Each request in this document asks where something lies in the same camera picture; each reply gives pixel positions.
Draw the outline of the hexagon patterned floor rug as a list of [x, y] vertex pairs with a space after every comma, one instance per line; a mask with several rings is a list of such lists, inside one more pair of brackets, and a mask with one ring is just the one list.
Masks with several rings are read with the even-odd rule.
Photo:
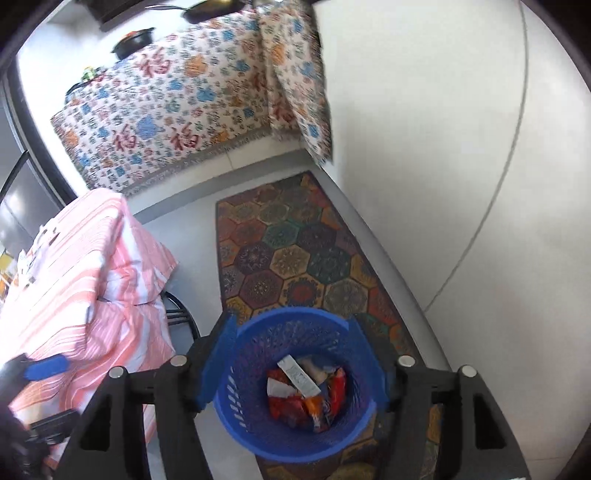
[[[365, 319], [398, 355], [419, 352], [399, 311], [311, 173], [259, 186], [216, 205], [217, 257], [224, 310], [238, 329], [287, 307]], [[266, 479], [374, 479], [394, 415], [377, 409], [339, 453], [311, 463], [256, 456]]]

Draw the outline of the blue plastic trash basket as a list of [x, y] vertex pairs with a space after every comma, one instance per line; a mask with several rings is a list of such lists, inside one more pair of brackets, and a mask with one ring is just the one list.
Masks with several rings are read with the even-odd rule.
[[[363, 353], [349, 340], [352, 319], [287, 307], [240, 327], [213, 403], [228, 434], [254, 455], [280, 463], [315, 462], [352, 444], [379, 409], [363, 368]], [[348, 377], [346, 405], [331, 428], [314, 433], [273, 420], [267, 405], [267, 371], [283, 371], [305, 398], [321, 393], [322, 381], [339, 367]]]

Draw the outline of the pink striped tablecloth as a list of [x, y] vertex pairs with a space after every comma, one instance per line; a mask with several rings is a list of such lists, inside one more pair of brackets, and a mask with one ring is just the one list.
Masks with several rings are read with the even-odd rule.
[[1, 360], [61, 354], [69, 367], [30, 383], [10, 404], [15, 416], [30, 425], [83, 411], [111, 368], [135, 373], [169, 360], [161, 294], [176, 266], [125, 197], [108, 189], [89, 191], [41, 226], [1, 308]]

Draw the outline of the patterned fu character cloth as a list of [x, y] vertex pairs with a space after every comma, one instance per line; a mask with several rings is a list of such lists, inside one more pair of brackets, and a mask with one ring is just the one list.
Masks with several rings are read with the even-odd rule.
[[266, 136], [328, 161], [314, 12], [270, 1], [184, 28], [106, 69], [51, 124], [89, 188], [125, 196]]

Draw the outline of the red plastic wrapper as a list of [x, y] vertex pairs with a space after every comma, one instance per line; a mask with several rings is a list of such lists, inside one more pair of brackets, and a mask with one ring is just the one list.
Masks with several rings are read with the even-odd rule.
[[[294, 386], [287, 379], [287, 375], [280, 369], [267, 371], [266, 382], [269, 377]], [[329, 373], [328, 378], [320, 384], [321, 393], [318, 395], [322, 395], [325, 399], [325, 412], [329, 413], [329, 420], [331, 421], [329, 428], [332, 427], [332, 424], [345, 411], [346, 381], [348, 381], [346, 371], [344, 368], [339, 367], [332, 373]], [[267, 405], [269, 405], [270, 415], [273, 417], [273, 420], [283, 422], [293, 429], [314, 432], [312, 430], [311, 417], [308, 415], [307, 408], [304, 405], [303, 394], [287, 399], [270, 398], [267, 396]]]

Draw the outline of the dark wok pan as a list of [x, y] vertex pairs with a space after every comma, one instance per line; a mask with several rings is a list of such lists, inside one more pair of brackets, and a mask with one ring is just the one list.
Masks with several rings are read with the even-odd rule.
[[154, 4], [145, 6], [153, 11], [180, 11], [181, 17], [189, 24], [207, 22], [217, 17], [238, 12], [245, 8], [246, 2], [240, 0], [207, 0], [185, 8], [171, 4]]

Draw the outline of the orange white snack wrapper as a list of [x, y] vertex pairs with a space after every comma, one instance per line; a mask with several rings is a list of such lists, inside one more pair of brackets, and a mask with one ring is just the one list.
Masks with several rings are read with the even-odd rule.
[[308, 415], [311, 417], [312, 430], [315, 433], [322, 433], [329, 429], [329, 413], [325, 412], [325, 399], [322, 395], [314, 397], [305, 397], [304, 405], [307, 408]]

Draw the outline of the red white paper cup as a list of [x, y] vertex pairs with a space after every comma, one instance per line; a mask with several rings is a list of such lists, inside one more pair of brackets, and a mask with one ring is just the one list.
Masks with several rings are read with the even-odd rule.
[[287, 399], [290, 397], [298, 397], [301, 395], [300, 391], [283, 381], [276, 380], [274, 378], [267, 378], [266, 382], [266, 394], [270, 398]]

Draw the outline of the black clay pot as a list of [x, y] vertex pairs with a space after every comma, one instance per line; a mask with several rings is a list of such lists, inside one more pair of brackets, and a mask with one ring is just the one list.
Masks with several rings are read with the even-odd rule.
[[135, 52], [153, 43], [154, 28], [130, 32], [112, 49], [118, 60], [124, 60]]

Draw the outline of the grey refrigerator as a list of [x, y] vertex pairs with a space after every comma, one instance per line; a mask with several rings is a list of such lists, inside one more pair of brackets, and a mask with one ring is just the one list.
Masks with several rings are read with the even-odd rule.
[[1, 77], [1, 249], [32, 245], [39, 227], [76, 198], [41, 138], [20, 80]]

